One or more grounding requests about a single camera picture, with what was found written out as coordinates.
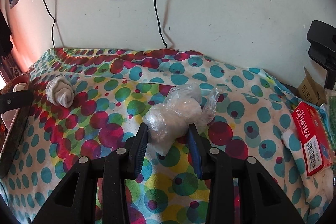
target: polka dot tablecloth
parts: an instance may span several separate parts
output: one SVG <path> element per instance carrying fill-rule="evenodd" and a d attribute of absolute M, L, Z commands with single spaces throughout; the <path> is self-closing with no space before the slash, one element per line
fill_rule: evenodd
<path fill-rule="evenodd" d="M 294 126 L 289 109 L 298 102 L 263 70 L 239 69 L 195 51 L 61 48 L 46 51 L 30 73 L 35 100 L 11 169 L 2 180 L 9 206 L 21 223 L 34 219 L 80 156 L 96 159 L 122 147 L 173 85 L 191 82 L 202 89 L 202 104 L 215 85 L 227 87 L 202 134 L 231 157 L 255 156 L 307 220 L 309 204 L 300 170 L 281 140 L 283 131 Z M 58 75 L 75 90 L 69 109 L 46 99 L 46 85 Z M 101 183 L 96 223 L 101 223 Z M 196 178 L 184 138 L 166 157 L 148 146 L 141 174 L 136 181 L 126 181 L 130 222 L 204 223 L 209 187 L 209 181 Z M 236 182 L 235 205 L 238 223 Z"/>

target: power cord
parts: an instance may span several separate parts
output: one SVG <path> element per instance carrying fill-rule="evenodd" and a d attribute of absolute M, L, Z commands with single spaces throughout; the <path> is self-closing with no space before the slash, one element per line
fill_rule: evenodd
<path fill-rule="evenodd" d="M 44 3 L 45 8 L 47 9 L 47 12 L 48 12 L 49 16 L 54 20 L 54 23 L 53 23 L 52 28 L 51 28 L 51 39 L 52 39 L 52 45 L 55 47 L 55 42 L 54 42 L 54 26 L 55 26 L 55 23 L 56 23 L 56 19 L 49 12 L 49 9 L 48 9 L 48 6 L 47 6 L 47 3 L 45 2 L 45 0 L 43 0 L 43 3 Z"/>
<path fill-rule="evenodd" d="M 165 45 L 165 48 L 167 48 L 167 43 L 165 42 L 165 40 L 163 38 L 163 35 L 162 35 L 162 32 L 161 32 L 161 24 L 160 24 L 160 19 L 159 19 L 159 15 L 158 15 L 158 8 L 156 6 L 156 0 L 153 0 L 153 1 L 154 1 L 154 8 L 155 8 L 155 13 L 156 13 L 156 18 L 157 18 L 157 26 L 159 27 L 159 34 L 161 35 L 162 42 Z"/>
<path fill-rule="evenodd" d="M 0 185 L 1 185 L 1 188 L 2 188 L 2 190 L 3 190 L 3 192 L 4 192 L 5 196 L 6 196 L 7 204 L 9 206 L 9 201 L 8 201 L 8 197 L 7 197 L 7 194 L 6 194 L 6 191 L 5 191 L 5 187 L 2 185 L 1 181 L 0 181 Z"/>

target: white wall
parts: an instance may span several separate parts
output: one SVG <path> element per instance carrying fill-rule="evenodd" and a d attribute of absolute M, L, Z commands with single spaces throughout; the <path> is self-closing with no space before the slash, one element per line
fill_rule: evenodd
<path fill-rule="evenodd" d="M 66 47 L 162 48 L 153 0 L 46 0 L 58 21 L 54 37 Z M 240 67 L 261 67 L 298 86 L 303 65 L 323 83 L 325 71 L 308 57 L 312 20 L 336 26 L 336 0 L 157 0 L 174 48 L 194 49 Z M 20 0 L 7 16 L 20 65 L 51 43 L 52 19 L 42 0 Z"/>

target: red medicine box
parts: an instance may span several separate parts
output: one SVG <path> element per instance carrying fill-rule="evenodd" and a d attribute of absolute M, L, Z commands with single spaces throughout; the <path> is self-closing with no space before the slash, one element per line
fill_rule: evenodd
<path fill-rule="evenodd" d="M 308 176 L 336 162 L 321 115 L 312 106 L 300 102 L 292 113 L 298 139 L 302 144 Z"/>

